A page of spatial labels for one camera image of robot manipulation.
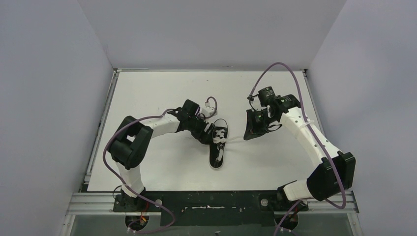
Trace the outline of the white shoelace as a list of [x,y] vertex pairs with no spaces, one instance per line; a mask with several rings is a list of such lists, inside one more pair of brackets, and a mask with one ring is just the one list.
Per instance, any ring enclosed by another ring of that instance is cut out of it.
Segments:
[[228,128],[216,127],[213,132],[213,144],[210,145],[210,164],[215,169],[223,165],[224,150],[227,142],[242,140],[243,136],[228,137]]

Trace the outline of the black white canvas sneaker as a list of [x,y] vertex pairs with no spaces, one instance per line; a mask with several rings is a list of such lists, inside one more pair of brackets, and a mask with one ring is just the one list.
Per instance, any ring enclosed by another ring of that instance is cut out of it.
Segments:
[[223,165],[224,149],[228,138],[228,124],[225,119],[219,118],[214,123],[212,143],[209,145],[209,163],[213,169]]

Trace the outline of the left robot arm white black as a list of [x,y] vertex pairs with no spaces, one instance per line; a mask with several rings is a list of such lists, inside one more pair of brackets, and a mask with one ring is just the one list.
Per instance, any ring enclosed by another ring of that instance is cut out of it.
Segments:
[[168,109],[159,116],[136,119],[124,118],[116,133],[107,143],[103,153],[109,153],[118,171],[111,170],[122,182],[121,200],[134,210],[146,205],[145,187],[141,180],[140,163],[143,161],[151,139],[169,133],[189,131],[193,138],[209,146],[209,160],[213,168],[223,164],[226,128],[215,126],[206,120],[215,109],[206,104],[204,109],[187,99],[183,106]]

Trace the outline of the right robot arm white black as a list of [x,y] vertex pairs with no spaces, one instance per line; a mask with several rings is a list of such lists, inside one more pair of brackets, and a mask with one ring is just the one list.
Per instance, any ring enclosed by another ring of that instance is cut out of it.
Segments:
[[257,94],[250,93],[249,104],[258,98],[261,109],[246,111],[244,140],[248,141],[272,132],[273,123],[287,128],[306,151],[314,166],[313,172],[277,189],[277,205],[288,210],[298,200],[326,201],[338,209],[347,204],[346,189],[353,184],[356,159],[333,145],[306,115],[303,100],[294,95],[276,95],[272,87]]

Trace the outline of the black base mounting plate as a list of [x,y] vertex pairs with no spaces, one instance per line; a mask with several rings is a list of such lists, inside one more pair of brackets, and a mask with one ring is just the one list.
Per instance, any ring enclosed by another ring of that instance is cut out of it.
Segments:
[[115,196],[113,211],[137,213],[146,220],[160,214],[160,225],[184,226],[274,226],[285,212],[283,225],[295,225],[298,211],[307,211],[304,202],[290,202],[279,190],[246,191],[147,191],[144,196]]

